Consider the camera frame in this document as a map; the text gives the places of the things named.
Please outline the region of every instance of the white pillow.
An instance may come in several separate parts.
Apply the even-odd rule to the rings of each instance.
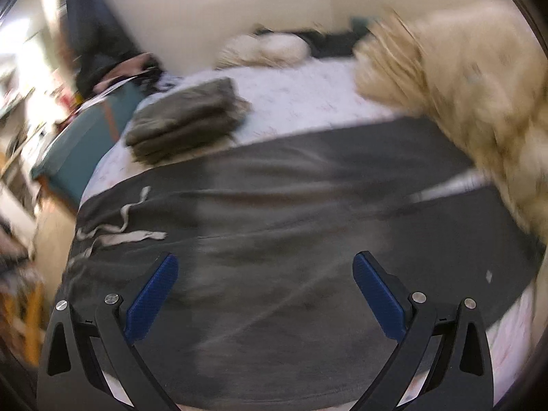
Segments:
[[[287,67],[304,61],[308,56],[308,44],[294,34],[239,35],[225,44],[217,57],[216,67]]]

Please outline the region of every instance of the folded gray clothing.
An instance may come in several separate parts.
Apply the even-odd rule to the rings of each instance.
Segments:
[[[249,103],[238,101],[230,111],[212,114],[174,131],[142,141],[132,147],[137,160],[154,165],[163,159],[209,144],[234,130],[249,110]]]
[[[229,78],[171,93],[135,113],[125,144],[133,146],[200,117],[233,109],[235,102],[236,94]]]

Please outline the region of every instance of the blue gripper pad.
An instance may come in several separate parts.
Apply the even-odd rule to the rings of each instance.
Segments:
[[[125,314],[124,334],[130,345],[148,334],[178,275],[179,261],[169,254]]]
[[[403,307],[362,254],[354,257],[352,273],[384,334],[401,343],[407,332]]]

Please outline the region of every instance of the fluffy blanket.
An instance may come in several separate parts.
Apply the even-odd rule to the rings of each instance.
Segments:
[[[354,50],[358,92],[427,112],[547,242],[547,59],[519,10],[482,2],[410,24],[394,13],[371,30]]]

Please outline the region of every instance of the gray blanket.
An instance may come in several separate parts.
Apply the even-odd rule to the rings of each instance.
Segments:
[[[119,223],[120,208],[151,186],[127,231],[164,231],[165,241],[97,250],[66,271],[57,300],[90,314],[161,251],[173,252],[179,279],[137,348],[177,403],[221,411],[346,403],[394,349],[354,284],[354,254],[370,250],[437,301],[474,298],[487,325],[535,276],[535,242],[493,187],[412,202],[470,166],[433,123],[406,118],[155,168],[87,201],[77,227]],[[71,256],[88,245],[75,241]]]

